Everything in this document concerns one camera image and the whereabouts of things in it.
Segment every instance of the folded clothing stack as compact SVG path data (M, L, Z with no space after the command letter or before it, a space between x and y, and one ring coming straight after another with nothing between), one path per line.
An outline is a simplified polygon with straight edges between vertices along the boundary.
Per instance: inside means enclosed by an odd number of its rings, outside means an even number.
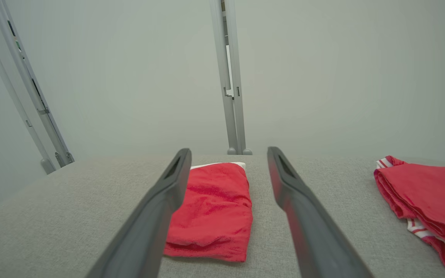
M194 166L183 204L171 218L164 254L244 262L252 220L245 163Z
M406 163L392 156L377 161L382 197L408 230L431 245L445 265L445 167Z

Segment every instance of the folded red cloth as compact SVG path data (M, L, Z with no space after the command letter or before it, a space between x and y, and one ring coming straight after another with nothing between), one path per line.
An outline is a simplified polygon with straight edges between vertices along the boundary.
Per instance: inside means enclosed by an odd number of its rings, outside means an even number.
M408 230L438 251L445 265L445 167L409 164L392 156L377 162L377 187Z
M249 184L240 165L191 169L183 204L171 218L164 254L244 262L252 220Z

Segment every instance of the striped fabric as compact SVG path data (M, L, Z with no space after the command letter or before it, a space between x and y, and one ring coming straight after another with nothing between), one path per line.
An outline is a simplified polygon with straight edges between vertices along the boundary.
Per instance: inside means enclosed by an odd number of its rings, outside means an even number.
M406 162L398 160L392 156L386 156L377 162L377 169L395 167L394 165L405 164ZM412 232L418 236L422 241L431 245L439 254L440 260L445 266L445 241L433 234L433 232L428 231L426 227L417 218L407 218L408 221L408 231Z

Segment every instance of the folded red garment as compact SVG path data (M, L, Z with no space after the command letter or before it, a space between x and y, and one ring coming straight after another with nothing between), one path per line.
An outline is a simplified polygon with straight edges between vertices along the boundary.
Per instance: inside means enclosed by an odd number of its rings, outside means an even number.
M244 262L252 220L242 166L218 163L191 169L183 204L171 218L164 254Z
M445 265L445 167L409 164L392 156L377 162L377 187L408 230L438 251Z

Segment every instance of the gray fabric surface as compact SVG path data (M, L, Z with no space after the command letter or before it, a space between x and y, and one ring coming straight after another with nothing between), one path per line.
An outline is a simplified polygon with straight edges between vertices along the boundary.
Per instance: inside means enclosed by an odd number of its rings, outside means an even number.
M75 162L0 204L0 277L83 277L170 159ZM437 253L378 193L375 158L289 159L376 277L445 277ZM300 275L267 158L194 155L192 164L232 161L247 164L253 201L247 262L163 257L159 277Z

